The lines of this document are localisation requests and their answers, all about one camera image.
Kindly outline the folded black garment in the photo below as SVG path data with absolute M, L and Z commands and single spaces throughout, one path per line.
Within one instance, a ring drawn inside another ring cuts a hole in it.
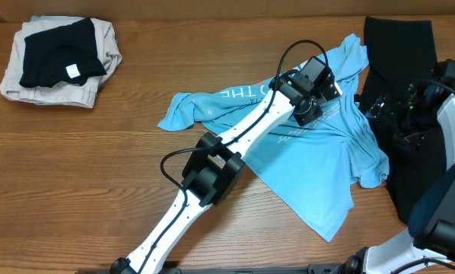
M 24 38 L 24 88 L 51 88 L 60 81 L 84 85 L 106 74 L 97 57 L 94 24 L 89 18 Z

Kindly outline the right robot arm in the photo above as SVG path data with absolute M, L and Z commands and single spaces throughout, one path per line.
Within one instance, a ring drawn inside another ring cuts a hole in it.
M 409 91 L 408 103 L 396 109 L 395 143 L 410 155 L 440 127 L 446 170 L 414 204 L 406 230 L 341 265 L 322 267 L 322 273 L 414 273 L 435 264 L 455 271 L 455 78 L 425 79 Z

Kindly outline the folded beige garment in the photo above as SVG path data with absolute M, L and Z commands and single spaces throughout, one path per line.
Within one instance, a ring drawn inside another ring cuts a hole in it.
M 64 81 L 60 81 L 51 88 L 24 88 L 19 84 L 23 74 L 24 38 L 34 33 L 73 24 L 82 19 L 85 18 L 42 16 L 33 17 L 31 21 L 24 22 L 21 30 L 14 35 L 10 60 L 5 70 L 5 76 L 0 84 L 1 94 L 9 100 L 37 105 L 69 105 L 92 108 L 98 90 L 112 76 L 123 60 L 113 25 L 108 21 L 89 18 L 94 24 L 97 57 L 105 68 L 105 75 L 91 77 L 82 86 L 69 84 Z

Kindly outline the light blue t-shirt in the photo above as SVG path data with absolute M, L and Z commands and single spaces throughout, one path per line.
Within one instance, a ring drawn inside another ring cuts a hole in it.
M 322 116 L 306 126 L 299 126 L 294 118 L 277 126 L 245 162 L 303 222 L 330 242 L 354 205 L 352 184 L 377 187 L 390 167 L 355 103 L 358 76 L 369 64 L 361 38 L 348 35 L 325 57 L 342 96 L 322 105 Z M 216 93 L 178 93 L 158 126 L 180 131 L 200 122 L 220 134 L 259 104 L 268 84 L 264 80 Z

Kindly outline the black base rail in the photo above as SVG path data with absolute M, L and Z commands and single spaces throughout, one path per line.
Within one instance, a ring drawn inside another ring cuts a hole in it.
M 302 268 L 250 268 L 250 269 L 162 269 L 160 274 L 338 274 L 342 264 L 312 264 Z

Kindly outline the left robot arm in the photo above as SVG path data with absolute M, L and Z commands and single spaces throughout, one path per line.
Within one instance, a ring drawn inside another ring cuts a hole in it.
M 179 192 L 143 243 L 110 267 L 115 274 L 158 273 L 192 223 L 221 202 L 243 173 L 250 149 L 276 126 L 294 116 L 305 125 L 320 116 L 321 104 L 342 95 L 332 74 L 310 76 L 291 70 L 272 80 L 262 101 L 237 125 L 218 136 L 204 134 L 177 184 Z

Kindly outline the black garment on right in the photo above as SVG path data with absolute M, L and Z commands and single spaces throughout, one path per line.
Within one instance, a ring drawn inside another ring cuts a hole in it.
M 438 63 L 430 21 L 392 21 L 367 17 L 364 44 L 370 70 L 359 110 L 369 109 L 379 97 L 395 104 L 406 103 L 408 88 L 416 78 L 429 78 Z M 444 136 L 438 123 L 424 137 L 419 148 L 402 153 L 393 144 L 396 128 L 390 118 L 379 116 L 368 122 L 379 148 L 388 156 L 390 174 L 386 188 L 396 207 L 399 220 L 409 222 L 413 206 L 446 171 Z

